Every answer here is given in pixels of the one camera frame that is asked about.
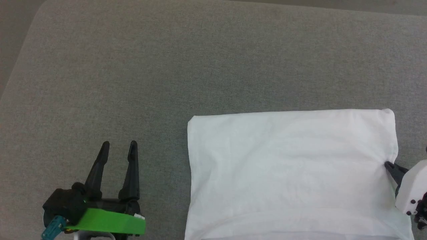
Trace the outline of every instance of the floor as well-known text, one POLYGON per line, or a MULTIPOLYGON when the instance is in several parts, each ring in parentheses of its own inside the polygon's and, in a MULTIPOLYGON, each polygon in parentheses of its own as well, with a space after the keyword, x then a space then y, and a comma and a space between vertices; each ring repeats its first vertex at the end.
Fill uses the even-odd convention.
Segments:
MULTIPOLYGON (((0 0, 0 98, 38 8, 46 0, 0 0)), ((425 0, 236 0, 390 14, 427 15, 425 0)))

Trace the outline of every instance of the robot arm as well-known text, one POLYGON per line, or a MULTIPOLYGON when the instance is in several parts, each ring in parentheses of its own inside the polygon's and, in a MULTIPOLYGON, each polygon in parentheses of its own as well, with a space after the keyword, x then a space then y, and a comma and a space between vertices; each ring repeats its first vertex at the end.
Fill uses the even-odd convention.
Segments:
POLYGON ((391 162, 385 167, 395 181, 396 207, 409 216, 415 215, 418 229, 427 227, 427 160, 418 162, 410 170, 391 162))

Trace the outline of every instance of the white cloth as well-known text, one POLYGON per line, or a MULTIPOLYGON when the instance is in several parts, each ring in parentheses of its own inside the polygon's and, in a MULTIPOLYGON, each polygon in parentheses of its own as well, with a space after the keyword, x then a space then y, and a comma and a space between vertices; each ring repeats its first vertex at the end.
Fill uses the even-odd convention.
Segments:
POLYGON ((383 165, 398 153, 389 109, 194 116, 188 153, 185 240, 414 239, 383 165))

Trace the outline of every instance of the folded white cloth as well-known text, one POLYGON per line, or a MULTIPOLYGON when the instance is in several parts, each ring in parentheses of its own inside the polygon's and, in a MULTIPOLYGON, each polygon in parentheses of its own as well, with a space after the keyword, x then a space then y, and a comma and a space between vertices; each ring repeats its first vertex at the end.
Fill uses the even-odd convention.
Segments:
POLYGON ((389 109, 194 116, 188 153, 186 240, 414 239, 383 165, 389 109))

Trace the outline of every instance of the green panel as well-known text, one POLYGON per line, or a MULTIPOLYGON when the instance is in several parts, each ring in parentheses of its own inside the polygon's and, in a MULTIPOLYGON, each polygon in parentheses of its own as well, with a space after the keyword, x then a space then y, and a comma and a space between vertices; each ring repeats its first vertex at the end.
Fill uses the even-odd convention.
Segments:
POLYGON ((88 208, 77 225, 67 225, 67 228, 142 235, 145 233, 145 220, 128 214, 88 208))

